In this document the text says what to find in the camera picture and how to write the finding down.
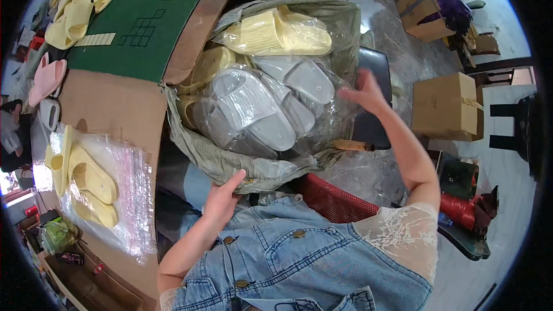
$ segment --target cardboard sheet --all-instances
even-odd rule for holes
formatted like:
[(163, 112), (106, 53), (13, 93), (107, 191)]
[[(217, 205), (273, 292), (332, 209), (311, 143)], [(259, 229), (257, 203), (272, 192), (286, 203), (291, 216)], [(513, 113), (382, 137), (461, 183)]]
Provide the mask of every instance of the cardboard sheet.
[[(108, 134), (128, 141), (148, 153), (155, 183), (159, 144), (167, 103), (160, 87), (140, 79), (69, 70), (59, 96), (61, 122), (91, 134)], [(48, 202), (59, 202), (49, 197)], [(46, 204), (59, 208), (59, 203)], [(154, 309), (157, 255), (150, 255), (145, 266), (125, 253), (114, 250), (86, 233), (88, 248), (120, 279), (118, 281), (145, 300), (144, 309)]]

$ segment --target plastic bag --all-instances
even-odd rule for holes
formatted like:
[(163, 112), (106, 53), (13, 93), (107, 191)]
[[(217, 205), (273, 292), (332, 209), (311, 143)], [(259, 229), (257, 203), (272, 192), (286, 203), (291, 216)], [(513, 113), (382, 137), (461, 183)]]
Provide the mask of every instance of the plastic bag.
[[(53, 153), (61, 152), (64, 130), (65, 125), (59, 124), (50, 136)], [(144, 264), (146, 255), (156, 252), (151, 167), (144, 152), (106, 135), (75, 130), (72, 148), (78, 145), (114, 181), (117, 198), (106, 204), (87, 190), (79, 190), (77, 165), (69, 171), (69, 187), (60, 198), (62, 213), (84, 232)]]
[(233, 64), (219, 71), (207, 97), (181, 113), (221, 149), (273, 160), (278, 152), (288, 151), (285, 160), (315, 154), (343, 137), (360, 110), (335, 96), (350, 87), (322, 59), (253, 57), (252, 63), (258, 69)]
[[(323, 57), (323, 62), (336, 77), (345, 84), (353, 86), (361, 25), (361, 12), (355, 3), (345, 0), (256, 0), (228, 11), (220, 17), (210, 38), (217, 37), (228, 26), (239, 23), (244, 18), (285, 4), (290, 11), (316, 17), (317, 21), (326, 25), (332, 44), (328, 54)], [(225, 183), (238, 169), (245, 169), (247, 182), (241, 183), (236, 189), (236, 193), (246, 194), (274, 190), (287, 181), (306, 173), (328, 168), (344, 154), (344, 151), (334, 149), (330, 142), (321, 143), (319, 147), (316, 147), (321, 150), (313, 155), (298, 154), (293, 149), (280, 152), (278, 154), (280, 160), (270, 160), (270, 158), (262, 157), (261, 154), (256, 156), (226, 151), (217, 147), (204, 135), (199, 134), (197, 128), (189, 127), (186, 121), (181, 119), (179, 114), (183, 113), (181, 109), (181, 102), (185, 98), (182, 96), (183, 94), (177, 94), (175, 89), (168, 86), (164, 86), (163, 91), (169, 105), (168, 121), (171, 128), (171, 140), (190, 158), (193, 164), (219, 185)], [(196, 105), (188, 105), (186, 109), (191, 113), (194, 108)], [(344, 129), (341, 130), (342, 136), (339, 138), (351, 139), (352, 120), (340, 124), (344, 126)]]
[(320, 56), (332, 47), (326, 24), (287, 5), (246, 17), (213, 40), (249, 56)]

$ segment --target chair leg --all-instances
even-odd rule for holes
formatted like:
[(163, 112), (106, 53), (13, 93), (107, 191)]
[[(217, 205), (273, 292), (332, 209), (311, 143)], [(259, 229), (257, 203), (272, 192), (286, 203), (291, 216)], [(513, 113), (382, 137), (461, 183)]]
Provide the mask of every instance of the chair leg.
[(514, 150), (518, 151), (520, 142), (518, 138), (514, 136), (489, 136), (489, 147), (496, 149)]
[(518, 111), (519, 111), (518, 104), (490, 105), (489, 106), (489, 115), (490, 116), (516, 117)]

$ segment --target packing tape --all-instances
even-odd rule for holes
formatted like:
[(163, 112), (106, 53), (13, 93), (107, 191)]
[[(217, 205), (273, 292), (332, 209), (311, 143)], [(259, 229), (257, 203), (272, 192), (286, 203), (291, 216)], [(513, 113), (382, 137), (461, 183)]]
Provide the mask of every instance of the packing tape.
[(476, 107), (481, 111), (484, 110), (484, 106), (480, 105), (476, 99), (469, 99), (469, 98), (465, 98), (464, 96), (462, 97), (462, 99), (464, 104)]

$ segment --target black chair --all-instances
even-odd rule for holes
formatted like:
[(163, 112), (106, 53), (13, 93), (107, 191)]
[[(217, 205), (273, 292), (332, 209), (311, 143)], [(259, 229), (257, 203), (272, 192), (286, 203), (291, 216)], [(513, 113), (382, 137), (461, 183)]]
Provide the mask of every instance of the black chair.
[[(386, 54), (360, 47), (357, 66), (370, 69), (373, 72), (384, 98), (391, 107), (390, 68)], [(374, 148), (378, 150), (391, 148), (388, 135), (380, 120), (374, 114), (366, 111), (355, 118), (352, 140), (365, 142), (368, 146), (374, 145)]]

